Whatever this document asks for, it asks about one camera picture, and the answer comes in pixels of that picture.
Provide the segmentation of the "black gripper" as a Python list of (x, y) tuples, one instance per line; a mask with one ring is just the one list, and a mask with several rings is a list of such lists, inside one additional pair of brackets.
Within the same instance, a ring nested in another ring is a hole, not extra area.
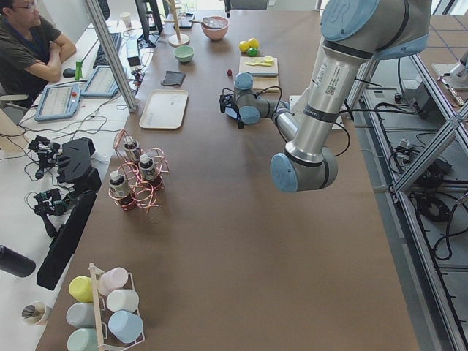
[(243, 124), (243, 121), (242, 121), (242, 118), (241, 118), (241, 112), (239, 109), (235, 110), (235, 113), (236, 113), (236, 121), (238, 122), (238, 129), (243, 129), (244, 127), (244, 124)]

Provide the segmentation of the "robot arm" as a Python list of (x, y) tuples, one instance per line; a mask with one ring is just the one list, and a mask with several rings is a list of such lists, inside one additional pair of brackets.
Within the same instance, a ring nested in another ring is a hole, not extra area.
[(338, 165), (325, 147), (360, 66), (424, 50), (430, 1), (329, 1), (321, 17), (321, 48), (309, 87), (292, 110), (253, 92), (249, 73), (237, 74), (232, 108), (244, 124), (271, 119), (284, 135), (284, 151), (272, 157), (275, 186), (283, 192), (324, 189)]

